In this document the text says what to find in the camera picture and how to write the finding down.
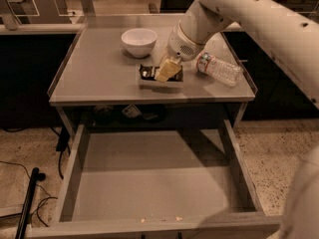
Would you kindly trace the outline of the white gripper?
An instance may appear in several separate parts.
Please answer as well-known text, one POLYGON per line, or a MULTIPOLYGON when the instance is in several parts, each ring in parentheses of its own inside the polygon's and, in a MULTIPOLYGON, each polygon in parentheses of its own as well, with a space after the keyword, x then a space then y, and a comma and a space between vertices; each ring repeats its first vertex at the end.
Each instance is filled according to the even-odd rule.
POLYGON ((169 34, 168 53, 162 54, 156 80, 166 82, 181 70, 181 60, 193 60, 204 48, 197 38, 197 26, 179 21, 169 34))

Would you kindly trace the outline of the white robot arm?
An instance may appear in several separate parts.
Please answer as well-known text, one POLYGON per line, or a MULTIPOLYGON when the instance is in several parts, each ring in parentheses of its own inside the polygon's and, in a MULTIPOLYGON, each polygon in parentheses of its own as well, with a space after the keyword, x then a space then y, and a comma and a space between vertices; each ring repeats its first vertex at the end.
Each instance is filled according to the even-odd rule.
MULTIPOLYGON (((319 108, 319 25, 272 0, 194 0, 170 32, 156 79, 165 82, 214 34, 236 22, 319 108)), ((280 239, 319 239, 319 147, 292 180, 280 239)))

